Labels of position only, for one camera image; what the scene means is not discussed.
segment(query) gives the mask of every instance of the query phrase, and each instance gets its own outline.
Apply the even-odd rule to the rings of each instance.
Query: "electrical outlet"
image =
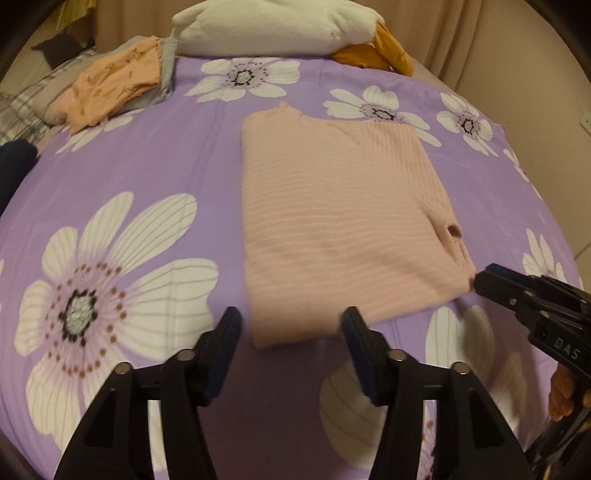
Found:
[[[583,112],[583,118],[581,119],[581,127],[583,127],[589,135],[591,135],[591,113],[587,110]]]

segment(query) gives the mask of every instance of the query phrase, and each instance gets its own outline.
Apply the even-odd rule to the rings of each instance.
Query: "mustard yellow cloth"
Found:
[[[371,43],[350,45],[330,57],[344,65],[362,69],[378,69],[411,77],[413,64],[410,56],[382,22],[376,22],[375,35]]]

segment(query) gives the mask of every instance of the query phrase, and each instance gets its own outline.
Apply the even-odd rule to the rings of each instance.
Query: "ribbed knit fabric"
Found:
[[[256,346],[334,335],[470,290],[475,268],[414,129],[309,118],[242,125],[245,277]]]

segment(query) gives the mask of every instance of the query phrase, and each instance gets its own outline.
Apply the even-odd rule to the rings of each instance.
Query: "white flower print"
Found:
[[[421,438],[421,458],[418,462],[417,480],[431,480],[433,474],[433,453],[435,451],[435,443],[437,437],[437,430],[435,422],[431,419],[427,403],[432,403],[436,408],[435,402],[429,400],[425,402],[423,411],[423,436]]]
[[[433,464],[435,428],[427,408],[423,417],[423,443],[419,463],[420,480]],[[330,374],[320,389],[320,420],[332,448],[347,463],[371,469],[378,451],[387,407],[376,407],[363,394],[353,362]]]
[[[399,112],[398,97],[394,92],[382,92],[376,85],[363,91],[363,100],[342,89],[331,90],[330,94],[340,102],[327,100],[323,105],[328,114],[335,118],[368,118],[378,122],[395,122],[414,127],[417,136],[434,147],[441,142],[427,132],[431,127],[414,113]]]
[[[498,157],[499,155],[486,143],[493,137],[490,123],[480,118],[480,112],[461,98],[440,93],[443,104],[449,111],[438,113],[437,121],[450,132],[462,134],[466,143],[474,150]]]
[[[488,316],[479,306],[467,309],[461,322],[448,307],[439,308],[431,317],[425,343],[426,363],[449,368],[455,362],[464,362],[486,386],[494,356],[495,337]],[[518,352],[510,354],[489,392],[515,431],[527,395]]]
[[[530,242],[530,254],[523,254],[523,268],[528,275],[547,275],[557,278],[560,281],[568,283],[564,276],[564,268],[560,262],[554,263],[552,250],[544,235],[540,235],[538,243],[535,234],[529,228],[527,229],[527,239]]]
[[[212,328],[213,261],[173,260],[129,286],[122,281],[187,232],[195,198],[177,194],[154,203],[116,238],[133,198],[125,192],[108,201],[80,237],[75,228],[59,229],[41,258],[44,278],[22,297],[14,346],[22,356],[43,351],[27,381],[29,413],[62,452],[105,378],[126,360],[125,349],[161,362]],[[157,410],[150,407],[156,470],[165,467]]]
[[[521,178],[523,178],[526,182],[531,183],[529,178],[527,177],[527,175],[525,174],[525,172],[523,171],[523,169],[521,168],[521,165],[519,163],[519,160],[517,159],[517,155],[515,155],[515,152],[512,152],[511,150],[508,150],[507,148],[503,150],[503,153],[506,155],[506,157],[511,160],[511,163],[513,164],[513,166],[515,167],[515,169],[517,170],[517,172],[519,172],[519,175],[521,175]],[[538,189],[534,187],[533,184],[531,184],[531,187],[534,189],[535,194],[542,198],[542,195],[540,195],[540,192],[538,192]]]
[[[134,115],[136,113],[140,113],[143,110],[145,109],[141,108],[139,110],[132,110],[130,112],[124,113],[123,115],[116,116],[111,120],[102,122],[96,127],[85,128],[84,130],[72,135],[68,139],[66,144],[63,147],[61,147],[56,153],[62,153],[70,147],[72,148],[72,152],[75,152],[79,148],[84,147],[84,145],[90,142],[90,140],[94,139],[94,137],[96,137],[101,132],[110,132],[111,130],[115,130],[116,128],[127,125],[134,119]]]
[[[300,62],[277,60],[260,57],[208,61],[201,66],[201,71],[213,76],[201,80],[185,96],[201,95],[198,103],[231,102],[244,97],[247,91],[259,97],[283,97],[286,91],[276,84],[296,83],[300,79]]]

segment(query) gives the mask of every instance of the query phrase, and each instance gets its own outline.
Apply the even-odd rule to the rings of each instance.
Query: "purple bedsheet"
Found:
[[[161,362],[228,305],[248,324],[240,126],[281,101],[317,118],[415,126],[478,269],[497,262],[579,285],[502,127],[462,100],[328,60],[180,59],[168,101],[58,134],[0,221],[0,429],[46,478],[117,362]],[[377,329],[420,361],[470,363],[522,445],[541,431],[556,364],[510,312],[468,294]],[[202,410],[219,478],[366,479],[384,411],[348,360],[339,338],[258,351],[247,326],[222,395]],[[166,478],[157,404],[150,412]],[[433,417],[427,406],[421,480]]]

